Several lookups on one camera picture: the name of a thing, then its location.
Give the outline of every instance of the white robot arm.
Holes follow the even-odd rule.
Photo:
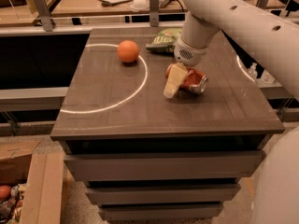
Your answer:
[[[222,29],[299,99],[299,26],[243,0],[184,0],[189,10],[175,57],[195,66]]]

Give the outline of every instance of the table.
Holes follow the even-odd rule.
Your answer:
[[[53,17],[64,16],[103,16],[103,15],[127,15],[149,13],[146,9],[140,12],[133,12],[128,8],[128,3],[119,4],[113,7],[103,7],[99,0],[62,0],[52,11]],[[178,13],[182,12],[178,2],[173,1],[165,8],[161,8],[162,13]]]
[[[57,0],[45,0],[48,7],[52,7]],[[34,26],[38,12],[33,0],[26,0],[25,5],[14,7],[0,7],[0,27]]]
[[[217,216],[284,130],[222,32],[197,66],[206,91],[166,99],[174,58],[146,50],[161,29],[92,30],[50,135],[108,221]],[[133,65],[117,58],[124,39],[140,47]]]

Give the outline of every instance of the drawer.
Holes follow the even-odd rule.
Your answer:
[[[100,216],[106,221],[208,218],[222,209],[221,203],[105,207]]]
[[[173,180],[251,176],[261,150],[198,153],[67,155],[77,181]]]
[[[230,201],[240,190],[238,184],[117,187],[87,189],[98,206],[142,203],[199,203]]]

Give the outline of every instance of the ball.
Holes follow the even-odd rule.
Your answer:
[[[118,56],[122,62],[132,63],[139,56],[139,47],[134,41],[122,41],[118,46]]]
[[[2,185],[0,186],[0,201],[3,201],[10,197],[11,186]]]

